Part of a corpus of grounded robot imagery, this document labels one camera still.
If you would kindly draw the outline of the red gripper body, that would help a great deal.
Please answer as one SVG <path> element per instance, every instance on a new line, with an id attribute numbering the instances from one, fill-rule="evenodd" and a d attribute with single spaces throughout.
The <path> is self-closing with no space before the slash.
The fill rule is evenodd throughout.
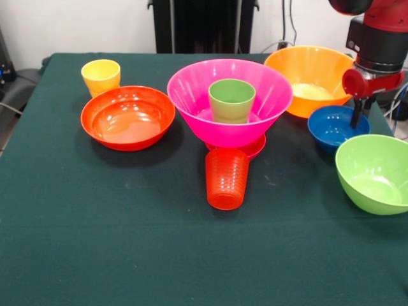
<path id="1" fill-rule="evenodd" d="M 389 92 L 399 87 L 404 80 L 404 72 L 383 76 L 364 74 L 357 69 L 347 70 L 342 77 L 342 86 L 354 98 L 368 98 L 381 92 Z"/>

